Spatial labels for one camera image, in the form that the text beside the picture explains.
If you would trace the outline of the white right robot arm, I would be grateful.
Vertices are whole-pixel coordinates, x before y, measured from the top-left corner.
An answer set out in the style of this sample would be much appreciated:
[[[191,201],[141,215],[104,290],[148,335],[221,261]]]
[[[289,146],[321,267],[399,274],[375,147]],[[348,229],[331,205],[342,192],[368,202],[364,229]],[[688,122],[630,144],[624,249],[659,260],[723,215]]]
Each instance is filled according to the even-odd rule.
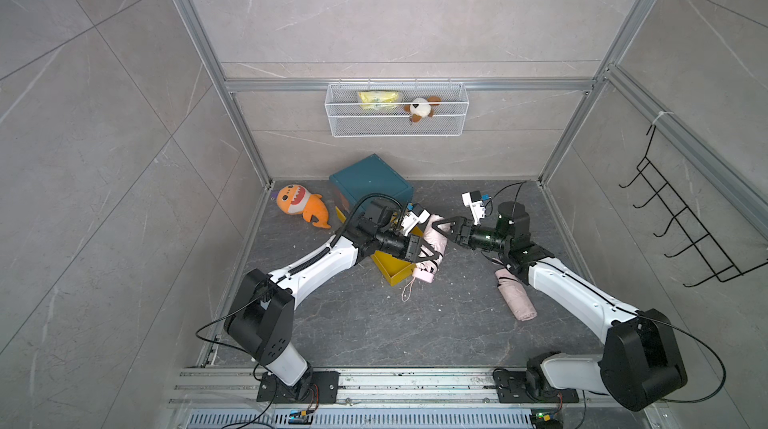
[[[438,218],[430,226],[456,245],[495,253],[503,274],[548,295],[602,344],[600,354],[551,352],[530,359],[525,388],[531,398],[577,390],[609,395],[622,407],[639,411],[687,384],[669,319],[655,309],[623,304],[536,244],[523,205],[503,203],[494,227],[461,216]]]

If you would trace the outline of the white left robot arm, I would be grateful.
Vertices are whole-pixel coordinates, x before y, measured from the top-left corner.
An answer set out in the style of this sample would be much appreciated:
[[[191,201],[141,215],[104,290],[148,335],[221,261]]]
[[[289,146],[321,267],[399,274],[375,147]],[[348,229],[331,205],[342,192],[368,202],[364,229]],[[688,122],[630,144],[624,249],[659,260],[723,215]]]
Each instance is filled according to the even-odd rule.
[[[429,221],[422,206],[400,204],[374,193],[365,196],[333,236],[292,264],[264,273],[247,273],[224,318],[225,332],[235,347],[301,398],[313,375],[310,363],[292,343],[295,309],[336,275],[375,252],[410,263],[432,262],[441,252],[413,229]]]

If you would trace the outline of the pink umbrella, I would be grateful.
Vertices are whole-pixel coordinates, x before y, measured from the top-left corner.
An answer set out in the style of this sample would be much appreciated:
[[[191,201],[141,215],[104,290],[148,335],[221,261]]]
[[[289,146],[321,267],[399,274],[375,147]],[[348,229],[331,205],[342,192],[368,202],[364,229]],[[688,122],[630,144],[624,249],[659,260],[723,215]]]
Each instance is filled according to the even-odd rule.
[[[531,302],[523,283],[506,269],[495,272],[497,289],[514,317],[521,322],[537,317],[537,311]]]
[[[427,221],[422,237],[422,246],[417,256],[411,279],[401,293],[401,300],[407,302],[412,294],[412,289],[417,281],[431,284],[440,264],[444,259],[447,246],[447,238],[433,227],[435,222],[441,221],[438,214],[431,215]]]

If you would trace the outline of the pink umbrella front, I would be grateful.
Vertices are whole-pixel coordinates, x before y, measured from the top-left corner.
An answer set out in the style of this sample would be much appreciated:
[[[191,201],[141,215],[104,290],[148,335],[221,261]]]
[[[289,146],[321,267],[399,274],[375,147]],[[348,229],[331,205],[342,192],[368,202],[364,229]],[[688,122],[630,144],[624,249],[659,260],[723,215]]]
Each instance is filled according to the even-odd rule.
[[[407,302],[412,294],[412,289],[417,281],[431,284],[440,264],[444,259],[447,246],[447,238],[433,227],[435,222],[441,221],[438,214],[431,215],[427,221],[422,237],[422,246],[417,256],[411,279],[401,293],[401,300]]]

